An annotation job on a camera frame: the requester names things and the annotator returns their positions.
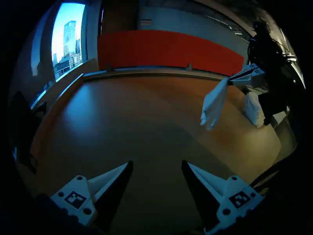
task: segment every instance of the gray wall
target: gray wall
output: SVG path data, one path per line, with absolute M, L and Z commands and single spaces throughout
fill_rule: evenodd
M 151 19 L 152 25 L 140 25 L 141 19 Z M 249 43 L 209 18 L 172 8 L 140 7 L 137 27 L 143 30 L 165 30 L 204 38 L 238 53 L 245 58 L 244 64 L 247 63 Z

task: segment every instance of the orange wall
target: orange wall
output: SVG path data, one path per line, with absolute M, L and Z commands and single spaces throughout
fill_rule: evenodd
M 99 69 L 145 65 L 187 67 L 233 75 L 244 57 L 214 42 L 169 31 L 135 30 L 98 37 Z

